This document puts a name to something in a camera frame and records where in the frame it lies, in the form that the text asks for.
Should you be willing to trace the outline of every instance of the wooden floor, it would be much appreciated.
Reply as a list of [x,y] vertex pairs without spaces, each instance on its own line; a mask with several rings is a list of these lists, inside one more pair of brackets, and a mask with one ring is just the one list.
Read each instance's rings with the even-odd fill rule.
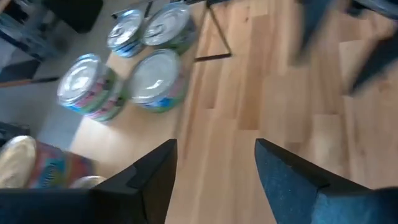
[[[179,205],[167,223],[275,223],[254,163],[256,138],[370,188],[398,185],[398,70],[355,98],[343,94],[374,40],[392,26],[374,13],[359,20],[340,8],[328,16],[308,63],[293,67],[294,0],[215,6],[234,56],[195,65],[179,138]],[[198,54],[220,52],[207,18]]]

